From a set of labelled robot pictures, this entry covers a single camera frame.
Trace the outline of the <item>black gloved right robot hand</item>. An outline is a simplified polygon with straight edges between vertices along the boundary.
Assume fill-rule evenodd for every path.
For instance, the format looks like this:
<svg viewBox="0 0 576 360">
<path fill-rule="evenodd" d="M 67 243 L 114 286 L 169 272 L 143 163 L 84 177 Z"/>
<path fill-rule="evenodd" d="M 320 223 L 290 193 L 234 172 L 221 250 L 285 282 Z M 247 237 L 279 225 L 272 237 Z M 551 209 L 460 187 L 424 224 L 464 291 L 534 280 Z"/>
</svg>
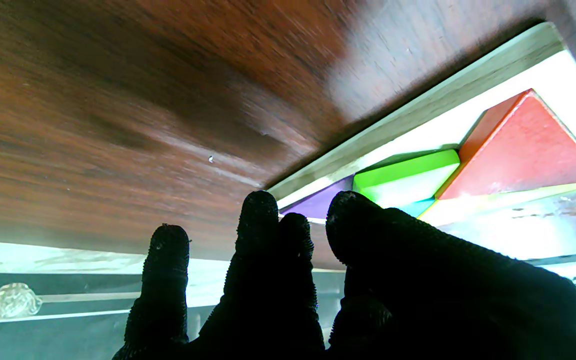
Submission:
<svg viewBox="0 0 576 360">
<path fill-rule="evenodd" d="M 326 237 L 346 266 L 325 347 L 310 225 L 242 203 L 219 303 L 188 337 L 190 239 L 162 224 L 115 360 L 576 360 L 576 285 L 447 234 L 354 191 L 334 196 Z"/>
</svg>

